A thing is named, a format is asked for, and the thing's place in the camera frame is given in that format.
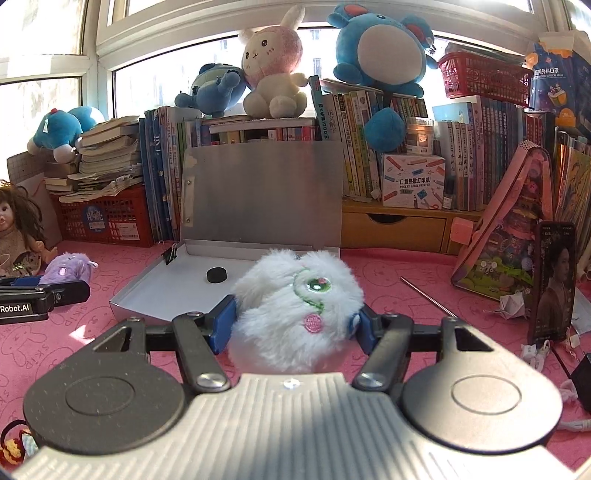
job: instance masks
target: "bookshelf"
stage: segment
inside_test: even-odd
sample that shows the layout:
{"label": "bookshelf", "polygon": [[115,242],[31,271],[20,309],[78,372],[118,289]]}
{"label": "bookshelf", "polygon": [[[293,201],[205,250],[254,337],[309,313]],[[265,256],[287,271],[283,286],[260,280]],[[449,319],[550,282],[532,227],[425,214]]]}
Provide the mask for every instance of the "bookshelf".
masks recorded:
{"label": "bookshelf", "polygon": [[472,222],[482,212],[384,207],[380,202],[343,200],[342,248],[398,248],[457,255],[460,244],[450,241],[455,217]]}

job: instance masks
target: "blue plush toy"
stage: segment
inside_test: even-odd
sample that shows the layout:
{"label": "blue plush toy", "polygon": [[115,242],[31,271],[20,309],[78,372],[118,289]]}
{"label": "blue plush toy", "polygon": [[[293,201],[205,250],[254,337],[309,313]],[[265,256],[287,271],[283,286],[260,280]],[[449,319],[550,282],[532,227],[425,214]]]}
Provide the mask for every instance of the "blue plush toy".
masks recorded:
{"label": "blue plush toy", "polygon": [[53,150],[56,162],[71,162],[76,155],[74,147],[80,134],[104,121],[102,113],[89,106],[79,106],[69,112],[54,108],[41,120],[37,132],[27,144],[27,151],[35,155],[41,147],[45,147]]}
{"label": "blue plush toy", "polygon": [[[423,96],[418,82],[427,66],[437,62],[434,35],[427,23],[414,15],[401,22],[371,13],[357,4],[335,8],[327,19],[340,28],[336,42],[336,78],[353,85],[364,85],[391,93]],[[406,134],[404,122],[392,108],[377,112],[365,125],[365,137],[378,152],[395,150]]]}
{"label": "blue plush toy", "polygon": [[201,67],[191,85],[191,95],[179,93],[174,104],[201,110],[214,118],[236,105],[246,89],[244,71],[225,63],[208,63]]}

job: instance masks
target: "red basket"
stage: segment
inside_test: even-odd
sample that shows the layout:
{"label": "red basket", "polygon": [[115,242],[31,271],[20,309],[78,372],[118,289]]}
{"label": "red basket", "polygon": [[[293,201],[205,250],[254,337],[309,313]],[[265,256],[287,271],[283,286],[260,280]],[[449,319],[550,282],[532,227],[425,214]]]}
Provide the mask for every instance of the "red basket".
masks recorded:
{"label": "red basket", "polygon": [[88,202],[61,203],[52,195],[64,240],[151,247],[154,244],[143,185]]}
{"label": "red basket", "polygon": [[482,95],[528,107],[534,72],[504,61],[467,52],[445,55],[439,61],[447,98]]}

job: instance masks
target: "smartphone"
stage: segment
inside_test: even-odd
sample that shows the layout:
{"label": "smartphone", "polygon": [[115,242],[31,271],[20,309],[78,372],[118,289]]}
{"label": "smartphone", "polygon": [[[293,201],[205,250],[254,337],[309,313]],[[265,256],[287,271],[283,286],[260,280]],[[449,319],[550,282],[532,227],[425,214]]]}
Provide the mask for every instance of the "smartphone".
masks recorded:
{"label": "smartphone", "polygon": [[530,345],[566,340],[576,286],[576,238],[571,222],[544,221],[536,226]]}

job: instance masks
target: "pink surface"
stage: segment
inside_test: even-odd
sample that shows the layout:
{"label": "pink surface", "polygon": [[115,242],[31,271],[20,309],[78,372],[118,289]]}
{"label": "pink surface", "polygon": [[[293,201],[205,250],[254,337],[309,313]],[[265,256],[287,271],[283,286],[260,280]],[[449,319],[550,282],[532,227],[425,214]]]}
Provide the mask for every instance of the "pink surface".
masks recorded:
{"label": "pink surface", "polygon": [[[22,398],[27,388],[51,367],[90,342],[94,337],[115,325],[109,300],[129,280],[154,261],[163,251],[162,246],[151,249],[118,247],[78,242],[62,242],[60,253],[84,252],[99,264],[90,283],[91,296],[85,304],[63,307],[52,312],[46,322],[0,326],[0,429],[13,419],[22,418]],[[366,295],[366,302],[376,312],[396,311],[411,316],[418,323],[438,323],[442,313],[427,300],[400,282],[406,277],[434,297],[448,309],[476,326],[510,351],[519,353],[525,341],[527,325],[523,320],[503,320],[492,310],[495,302],[449,283],[455,259],[439,254],[402,252],[391,249],[345,250],[342,258],[351,266]],[[591,296],[591,285],[582,290]],[[589,351],[591,335],[583,338]],[[573,369],[576,361],[562,352],[567,366]],[[228,375],[235,382],[236,369],[225,354],[219,357]],[[434,353],[415,354],[409,373],[434,362]],[[365,361],[357,347],[349,355],[342,371],[350,380]],[[173,353],[155,353],[152,363],[180,379]],[[549,356],[544,373],[555,384],[566,379],[553,356]],[[579,403],[565,406],[563,418],[574,420],[591,418]],[[567,466],[576,469],[591,455],[591,433],[557,432],[549,450]]]}

